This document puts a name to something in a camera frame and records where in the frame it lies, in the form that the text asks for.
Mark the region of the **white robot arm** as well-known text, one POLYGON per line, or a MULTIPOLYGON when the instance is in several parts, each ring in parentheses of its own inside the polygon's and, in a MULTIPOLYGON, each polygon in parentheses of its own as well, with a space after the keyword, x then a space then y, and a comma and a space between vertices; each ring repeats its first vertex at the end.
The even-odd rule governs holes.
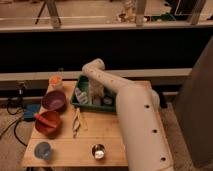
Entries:
POLYGON ((149 86, 107 73, 101 59, 85 64, 82 72, 116 93, 116 113, 129 171, 174 171, 158 113, 158 94, 149 86))

